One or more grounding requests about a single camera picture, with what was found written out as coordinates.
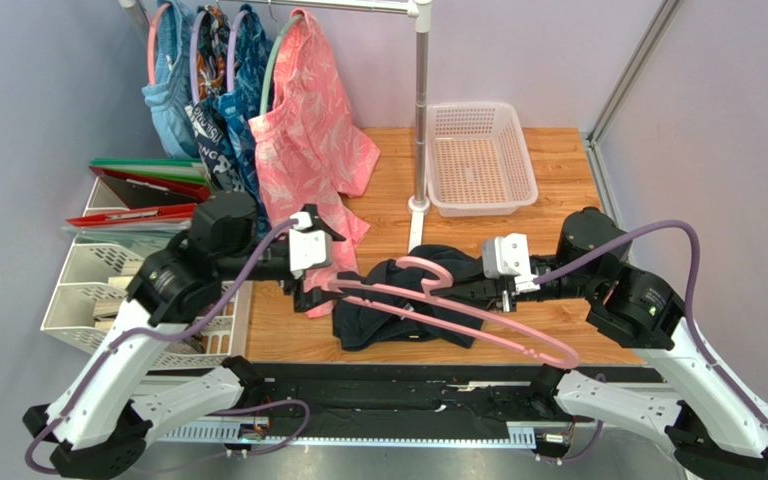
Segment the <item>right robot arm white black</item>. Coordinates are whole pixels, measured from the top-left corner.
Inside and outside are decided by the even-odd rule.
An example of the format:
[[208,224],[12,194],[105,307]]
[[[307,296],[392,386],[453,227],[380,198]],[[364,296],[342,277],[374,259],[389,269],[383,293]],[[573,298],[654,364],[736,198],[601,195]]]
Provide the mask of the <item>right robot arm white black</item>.
[[[684,293],[627,260],[635,239],[673,228],[690,245]],[[645,437],[701,479],[768,479],[768,402],[716,353],[694,318],[700,242],[688,223],[658,221],[628,232],[587,207],[564,220],[554,254],[525,255],[523,246],[516,236],[488,240],[479,272],[459,274],[433,294],[502,304],[585,300],[587,322],[643,359],[676,393],[673,400],[646,396],[544,363],[530,385],[535,407]]]

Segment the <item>dark navy shorts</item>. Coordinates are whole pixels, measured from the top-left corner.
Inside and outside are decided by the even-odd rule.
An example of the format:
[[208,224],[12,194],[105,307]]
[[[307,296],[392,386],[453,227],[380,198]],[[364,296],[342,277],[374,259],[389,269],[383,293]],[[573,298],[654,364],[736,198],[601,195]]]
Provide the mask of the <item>dark navy shorts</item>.
[[[430,260],[447,269],[454,278],[460,274],[476,273],[479,260],[445,245],[420,245],[410,251],[412,256]],[[365,284],[383,283],[414,291],[421,289],[422,277],[429,277],[418,269],[403,269],[394,259],[382,261],[365,275]],[[433,307],[418,301],[366,291],[355,291],[355,296],[394,305],[407,311],[430,315],[452,323],[480,329],[483,321],[460,313]],[[380,342],[427,342],[445,340],[462,348],[470,348],[474,339],[462,334],[442,330],[404,316],[360,307],[340,299],[332,310],[332,333],[345,351],[361,351]]]

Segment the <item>pink plastic hanger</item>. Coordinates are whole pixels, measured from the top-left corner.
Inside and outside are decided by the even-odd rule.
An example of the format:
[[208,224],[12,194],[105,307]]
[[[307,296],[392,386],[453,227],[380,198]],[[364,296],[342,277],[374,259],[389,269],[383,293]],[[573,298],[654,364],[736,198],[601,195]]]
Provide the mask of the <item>pink plastic hanger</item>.
[[[504,349],[514,351],[518,354],[524,355],[531,359],[537,360],[542,364],[551,365],[560,369],[574,369],[580,365],[579,353],[569,346],[568,344],[547,335],[537,329],[523,325],[516,321],[510,320],[503,316],[485,311],[476,307],[465,305],[456,301],[448,300],[432,294],[433,291],[451,287],[454,284],[454,278],[451,273],[444,267],[424,258],[416,256],[403,256],[395,261],[395,264],[407,269],[418,269],[423,274],[429,274],[429,277],[422,277],[420,281],[421,289],[414,291],[398,286],[389,284],[373,283],[365,284],[357,280],[347,279],[334,279],[327,284],[327,289],[330,292],[339,292],[343,295],[343,300],[360,306],[365,307],[396,316],[405,316],[411,320],[434,326],[442,330],[462,334],[473,339],[483,340],[493,343]],[[509,330],[518,332],[534,341],[540,342],[552,350],[557,351],[557,356],[550,355],[546,352],[539,351],[535,348],[518,344],[511,340],[507,340],[502,337],[492,335],[484,332],[480,329],[473,329],[457,323],[452,323],[446,320],[442,320],[430,315],[418,313],[416,311],[407,311],[403,308],[398,308],[394,305],[388,305],[386,303],[374,301],[371,299],[364,299],[355,296],[355,291],[366,291],[381,295],[391,295],[407,300],[418,301],[433,307],[445,309],[448,311],[460,313],[469,317],[480,319],[484,322],[503,326]]]

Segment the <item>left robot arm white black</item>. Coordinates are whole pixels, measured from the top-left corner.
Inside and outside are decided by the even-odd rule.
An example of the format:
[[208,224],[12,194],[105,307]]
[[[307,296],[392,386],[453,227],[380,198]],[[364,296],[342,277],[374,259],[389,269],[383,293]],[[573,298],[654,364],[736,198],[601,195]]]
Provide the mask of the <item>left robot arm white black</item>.
[[32,445],[53,447],[47,465],[26,452],[32,470],[112,479],[179,427],[207,415],[262,409],[263,379],[241,356],[162,393],[136,392],[159,356],[198,334],[245,282],[300,286],[308,271],[332,263],[332,246],[341,240],[314,204],[264,236],[256,224],[249,194],[220,192],[198,204],[189,227],[143,261],[112,327],[78,377],[57,400],[24,414]]

